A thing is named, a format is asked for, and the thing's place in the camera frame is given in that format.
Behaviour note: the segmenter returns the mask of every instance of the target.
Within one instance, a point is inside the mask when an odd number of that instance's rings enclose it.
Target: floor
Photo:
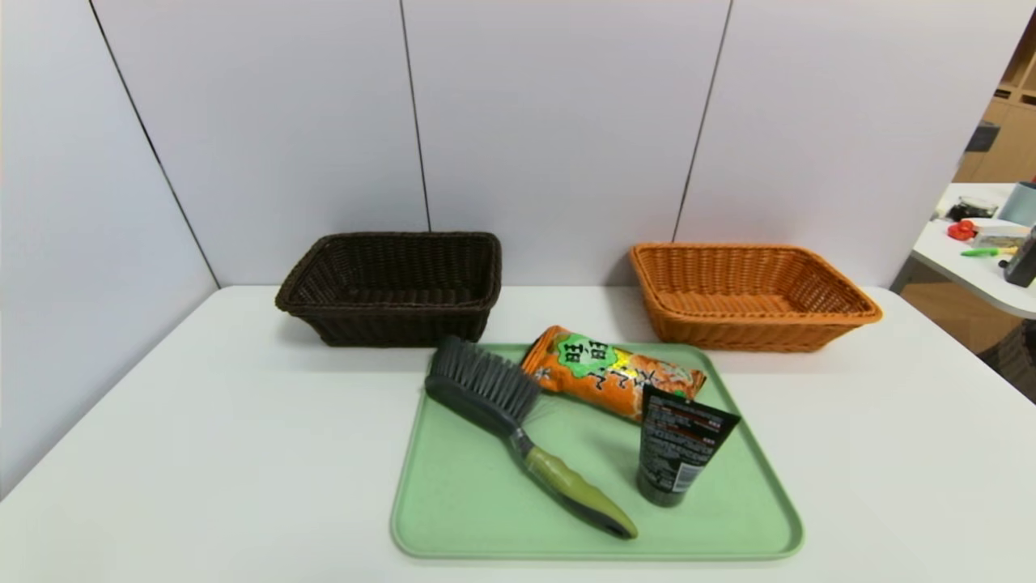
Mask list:
[[[912,283],[903,288],[901,296],[976,354],[1000,342],[1021,322],[949,281]]]

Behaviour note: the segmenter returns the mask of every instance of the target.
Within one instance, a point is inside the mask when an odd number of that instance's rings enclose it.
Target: gray bristles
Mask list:
[[[488,353],[456,337],[439,342],[432,357],[432,375],[454,380],[521,424],[536,405],[540,385],[516,363]]]

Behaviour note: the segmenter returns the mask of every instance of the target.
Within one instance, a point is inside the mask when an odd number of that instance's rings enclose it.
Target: basket rim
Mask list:
[[[658,290],[654,282],[646,273],[646,269],[640,261],[640,253],[650,249],[677,249],[677,250],[707,250],[707,249],[760,249],[760,250],[784,250],[795,251],[807,255],[812,260],[821,264],[829,273],[843,287],[848,288],[852,293],[866,304],[867,310],[858,311],[851,314],[845,313],[790,313],[775,315],[771,313],[730,313],[727,315],[716,315],[712,313],[694,313],[685,311],[673,311],[662,303],[658,296]],[[852,280],[845,276],[840,270],[834,267],[824,257],[804,246],[797,244],[755,244],[737,242],[640,242],[630,247],[630,261],[633,263],[633,270],[640,281],[640,288],[643,291],[644,301],[649,304],[649,311],[661,316],[675,319],[685,323],[695,324],[783,324],[799,326],[863,326],[873,324],[880,320],[884,314],[882,309]]]
[[[378,237],[384,239],[399,238],[476,238],[486,240],[490,245],[493,265],[490,272],[489,293],[479,299],[468,300],[457,304],[423,304],[415,302],[395,302],[391,304],[372,303],[340,303],[340,304],[313,304],[305,302],[292,302],[290,300],[292,291],[299,281],[309,272],[313,262],[320,255],[328,242],[343,238]],[[303,258],[288,272],[284,283],[278,290],[274,303],[278,310],[288,313],[291,316],[363,316],[363,315],[388,315],[406,314],[420,316],[424,313],[428,316],[438,315],[470,315],[483,311],[488,311],[496,305],[500,295],[500,239],[495,234],[485,231],[359,231],[341,232],[325,234],[318,238],[310,249],[303,255]]]

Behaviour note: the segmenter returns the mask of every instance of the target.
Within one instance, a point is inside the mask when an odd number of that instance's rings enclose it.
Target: black tube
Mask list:
[[[737,415],[645,385],[640,494],[659,506],[679,504],[739,421]]]

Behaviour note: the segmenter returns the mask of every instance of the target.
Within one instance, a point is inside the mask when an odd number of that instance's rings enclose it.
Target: red object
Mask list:
[[[978,231],[975,230],[975,223],[967,218],[960,221],[959,223],[953,223],[946,229],[946,234],[950,235],[952,238],[956,238],[957,240],[968,240],[969,238],[974,237],[977,233]]]

